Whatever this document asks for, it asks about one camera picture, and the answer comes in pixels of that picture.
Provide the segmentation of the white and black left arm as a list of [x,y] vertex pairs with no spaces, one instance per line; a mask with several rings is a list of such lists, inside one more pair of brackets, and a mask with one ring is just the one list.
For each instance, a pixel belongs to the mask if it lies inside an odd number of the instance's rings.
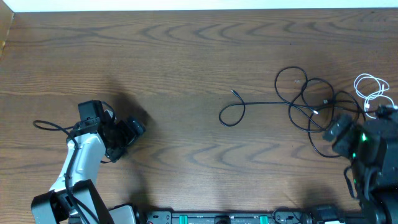
[[63,128],[49,121],[35,120],[52,131],[67,135],[68,154],[60,175],[48,192],[34,197],[31,211],[36,223],[130,223],[139,222],[139,215],[130,204],[108,209],[100,197],[95,183],[105,154],[105,143],[97,131],[81,131],[79,125]]

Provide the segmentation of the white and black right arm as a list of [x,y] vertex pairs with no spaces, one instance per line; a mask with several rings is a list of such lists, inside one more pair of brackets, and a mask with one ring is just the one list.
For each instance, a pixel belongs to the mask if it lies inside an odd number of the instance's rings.
[[332,123],[323,139],[350,161],[355,189],[369,223],[397,223],[397,121],[372,119],[358,124],[348,114]]

